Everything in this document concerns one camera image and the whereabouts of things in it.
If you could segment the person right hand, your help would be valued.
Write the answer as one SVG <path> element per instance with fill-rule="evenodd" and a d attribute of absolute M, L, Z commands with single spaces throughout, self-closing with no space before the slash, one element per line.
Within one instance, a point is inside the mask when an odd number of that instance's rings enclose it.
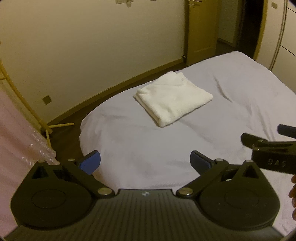
<path fill-rule="evenodd" d="M 289 191 L 288 197 L 292 199 L 292 206 L 293 206 L 292 218 L 294 221 L 296 221 L 296 175 L 292 176 L 291 182 L 293 184 L 293 187 Z"/>

